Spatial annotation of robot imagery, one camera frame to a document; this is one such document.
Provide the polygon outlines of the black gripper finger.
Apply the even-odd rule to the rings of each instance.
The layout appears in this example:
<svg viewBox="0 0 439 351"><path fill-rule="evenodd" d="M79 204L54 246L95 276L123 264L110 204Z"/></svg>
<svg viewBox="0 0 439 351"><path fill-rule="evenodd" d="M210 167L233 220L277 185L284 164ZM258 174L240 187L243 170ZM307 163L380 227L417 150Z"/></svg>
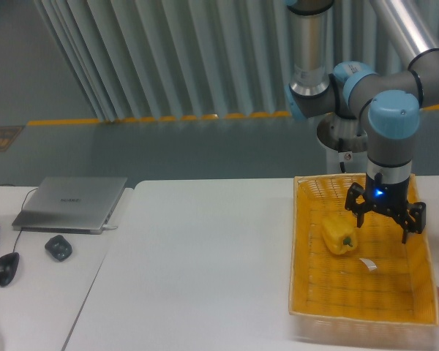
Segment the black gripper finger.
<svg viewBox="0 0 439 351"><path fill-rule="evenodd" d="M365 200L358 203L360 197L364 197L364 188L358 183L352 183L346 194L345 209L356 216L357 228L362 227L366 213Z"/></svg>
<svg viewBox="0 0 439 351"><path fill-rule="evenodd" d="M402 228L402 243L406 244L409 233L422 234L426 226L426 204L424 202L406 202L395 216L396 223Z"/></svg>

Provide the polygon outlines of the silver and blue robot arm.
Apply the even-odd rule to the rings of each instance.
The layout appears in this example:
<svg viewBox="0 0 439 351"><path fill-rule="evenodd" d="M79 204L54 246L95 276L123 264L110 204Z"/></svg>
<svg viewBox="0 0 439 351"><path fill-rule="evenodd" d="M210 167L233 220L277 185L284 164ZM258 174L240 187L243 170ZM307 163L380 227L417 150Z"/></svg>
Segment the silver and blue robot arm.
<svg viewBox="0 0 439 351"><path fill-rule="evenodd" d="M366 213L392 218L404 234L422 233L426 206L408 200L420 110L439 105L439 41L413 1L373 1L372 8L405 70L382 76L345 61L325 68L326 19L331 1L287 1L298 35L287 94L295 117L334 113L362 132L367 152L364 185L350 186L345 208L363 224Z"/></svg>

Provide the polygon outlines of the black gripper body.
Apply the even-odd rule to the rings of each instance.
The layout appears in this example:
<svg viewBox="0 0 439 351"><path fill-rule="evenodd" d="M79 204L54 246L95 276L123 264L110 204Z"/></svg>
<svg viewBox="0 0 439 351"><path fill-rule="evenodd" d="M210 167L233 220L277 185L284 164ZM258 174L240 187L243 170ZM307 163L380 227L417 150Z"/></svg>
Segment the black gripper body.
<svg viewBox="0 0 439 351"><path fill-rule="evenodd" d="M375 179L366 175L365 187L356 185L356 197L362 196L363 201L356 204L356 215L363 219L365 213L375 213L390 216L392 219L405 219L408 214L408 185L410 177L396 184L381 182L378 173Z"/></svg>

